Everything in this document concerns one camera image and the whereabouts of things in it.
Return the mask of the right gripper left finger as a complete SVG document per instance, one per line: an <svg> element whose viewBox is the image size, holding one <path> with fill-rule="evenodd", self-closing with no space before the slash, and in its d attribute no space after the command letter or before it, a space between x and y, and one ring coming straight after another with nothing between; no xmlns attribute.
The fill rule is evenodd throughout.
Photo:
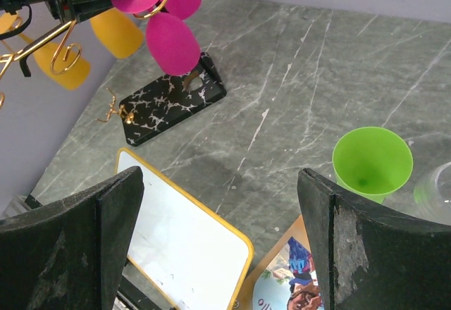
<svg viewBox="0 0 451 310"><path fill-rule="evenodd" d="M133 166L1 221L2 309L112 309L144 194Z"/></svg>

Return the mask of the pink wine glass front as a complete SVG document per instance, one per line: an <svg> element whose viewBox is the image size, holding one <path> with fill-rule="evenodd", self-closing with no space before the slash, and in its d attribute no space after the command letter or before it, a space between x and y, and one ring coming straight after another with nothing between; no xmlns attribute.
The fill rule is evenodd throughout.
<svg viewBox="0 0 451 310"><path fill-rule="evenodd" d="M147 19L146 43L162 71L169 75L189 73L199 62L201 49L184 20L170 14L168 0L112 0L120 11Z"/></svg>

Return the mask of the green wine glass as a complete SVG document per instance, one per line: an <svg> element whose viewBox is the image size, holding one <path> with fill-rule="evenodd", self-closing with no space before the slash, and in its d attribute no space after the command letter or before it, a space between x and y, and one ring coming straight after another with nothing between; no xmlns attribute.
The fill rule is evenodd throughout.
<svg viewBox="0 0 451 310"><path fill-rule="evenodd" d="M370 126L342 136L334 147L332 164L339 186L381 204L409 180L414 159L399 135Z"/></svg>

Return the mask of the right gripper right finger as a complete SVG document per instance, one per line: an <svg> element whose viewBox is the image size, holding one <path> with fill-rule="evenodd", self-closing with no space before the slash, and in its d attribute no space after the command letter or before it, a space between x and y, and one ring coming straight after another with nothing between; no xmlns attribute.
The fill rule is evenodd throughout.
<svg viewBox="0 0 451 310"><path fill-rule="evenodd" d="M450 227L393 210L316 171L297 195L326 309L449 309Z"/></svg>

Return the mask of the clear wine glass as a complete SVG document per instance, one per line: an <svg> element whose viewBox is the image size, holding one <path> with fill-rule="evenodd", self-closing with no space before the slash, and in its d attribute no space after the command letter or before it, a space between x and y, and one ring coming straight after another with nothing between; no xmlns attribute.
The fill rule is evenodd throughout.
<svg viewBox="0 0 451 310"><path fill-rule="evenodd" d="M418 216L450 225L450 162L425 174L414 188Z"/></svg>

